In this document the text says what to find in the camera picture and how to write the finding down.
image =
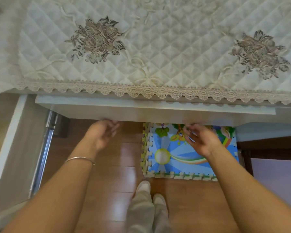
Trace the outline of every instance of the bangle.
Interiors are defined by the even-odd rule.
[[[93,165],[95,165],[95,162],[93,160],[91,160],[90,158],[86,158],[86,157],[81,157],[81,156],[78,156],[78,157],[73,157],[73,158],[70,158],[70,159],[67,159],[65,162],[68,162],[70,160],[73,160],[73,159],[79,159],[79,158],[82,158],[82,159],[86,159],[86,160],[89,160],[92,162]]]

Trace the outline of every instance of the diamond quilting pattern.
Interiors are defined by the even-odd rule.
[[[248,75],[228,53],[245,32],[262,30],[286,46],[291,62],[291,0],[33,0],[19,41],[25,78],[152,87],[291,92],[291,68],[279,78]],[[90,17],[119,22],[126,50],[92,65],[71,62],[64,41]]]

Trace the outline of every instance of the pants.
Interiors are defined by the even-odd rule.
[[[139,191],[132,199],[126,217],[127,233],[171,233],[168,211],[163,204],[153,204],[147,191]]]

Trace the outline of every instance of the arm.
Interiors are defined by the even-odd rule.
[[[187,128],[193,133],[184,129],[186,141],[208,160],[241,232],[291,232],[291,207],[255,180],[211,130]]]
[[[94,123],[69,158],[83,156],[94,160],[116,133],[119,124],[108,120]],[[74,228],[82,210],[93,164],[74,159],[58,172],[19,211],[2,233],[68,233]]]

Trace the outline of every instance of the yellow circle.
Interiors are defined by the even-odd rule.
[[[158,149],[155,152],[154,158],[159,164],[167,164],[170,161],[170,153],[167,149]]]

